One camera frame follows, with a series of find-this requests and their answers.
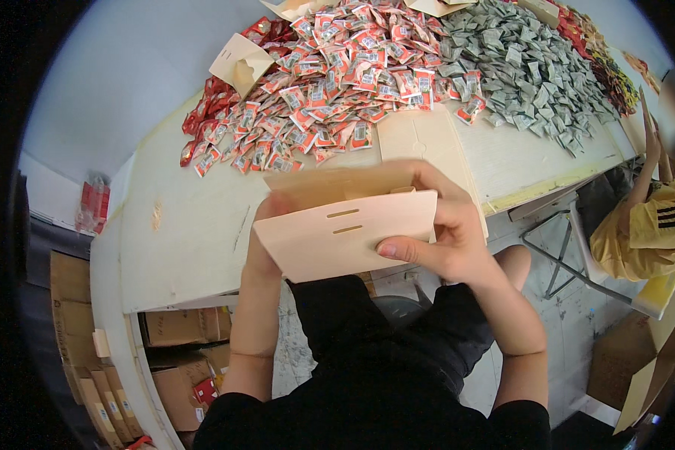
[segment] white wall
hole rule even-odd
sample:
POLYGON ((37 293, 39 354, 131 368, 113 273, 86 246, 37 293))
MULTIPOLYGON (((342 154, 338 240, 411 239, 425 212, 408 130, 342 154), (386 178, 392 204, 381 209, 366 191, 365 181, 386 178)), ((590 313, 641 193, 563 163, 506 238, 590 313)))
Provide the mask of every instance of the white wall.
POLYGON ((230 36, 269 13, 258 0, 96 1, 45 77, 23 152, 77 183, 115 175, 204 85, 230 36))

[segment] black shirt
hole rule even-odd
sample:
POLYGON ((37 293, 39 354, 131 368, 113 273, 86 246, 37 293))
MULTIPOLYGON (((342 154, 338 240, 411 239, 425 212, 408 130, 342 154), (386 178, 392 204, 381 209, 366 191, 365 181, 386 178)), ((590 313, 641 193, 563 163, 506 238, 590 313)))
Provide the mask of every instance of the black shirt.
POLYGON ((429 373, 396 361, 358 360, 269 402, 221 395, 193 447, 549 449, 550 424, 537 402, 509 402, 485 418, 429 373))

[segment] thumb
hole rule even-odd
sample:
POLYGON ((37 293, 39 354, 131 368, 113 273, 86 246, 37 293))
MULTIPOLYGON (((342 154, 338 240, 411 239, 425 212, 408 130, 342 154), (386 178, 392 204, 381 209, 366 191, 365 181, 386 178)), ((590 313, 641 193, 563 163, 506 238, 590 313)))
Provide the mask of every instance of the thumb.
POLYGON ((448 247, 436 246, 406 236, 383 239, 377 247, 378 255, 381 257, 417 264, 436 273, 442 272, 448 251, 448 247))

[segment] yellow shirt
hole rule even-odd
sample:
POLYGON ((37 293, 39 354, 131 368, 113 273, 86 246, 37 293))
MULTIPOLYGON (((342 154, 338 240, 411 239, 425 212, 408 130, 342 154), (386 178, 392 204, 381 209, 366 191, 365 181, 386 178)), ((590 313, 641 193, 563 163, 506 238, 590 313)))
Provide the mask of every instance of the yellow shirt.
POLYGON ((616 207, 590 237, 595 261, 613 278, 630 281, 675 272, 675 181, 660 184, 630 210, 630 236, 618 229, 616 207))

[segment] white table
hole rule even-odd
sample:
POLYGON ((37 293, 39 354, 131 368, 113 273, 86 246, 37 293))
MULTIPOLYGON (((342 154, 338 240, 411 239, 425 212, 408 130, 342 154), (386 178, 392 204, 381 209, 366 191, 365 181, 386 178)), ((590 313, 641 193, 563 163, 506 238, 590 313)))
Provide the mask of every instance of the white table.
MULTIPOLYGON (((159 124, 120 170, 112 216, 91 246, 90 280, 97 328, 105 329, 111 360, 141 426, 160 449, 181 449, 162 407, 137 324, 137 313, 234 302, 240 287, 255 208, 268 192, 261 174, 242 175, 227 163, 204 178, 178 165, 189 139, 180 125, 198 101, 189 99, 159 124)), ((451 102, 454 109, 456 102, 451 102)), ((479 120, 456 128, 486 215, 539 198, 634 157, 615 122, 593 123, 595 139, 572 158, 555 142, 479 120)), ((314 167, 308 157, 307 169, 314 167)), ((334 157, 325 167, 380 162, 375 147, 334 157)))

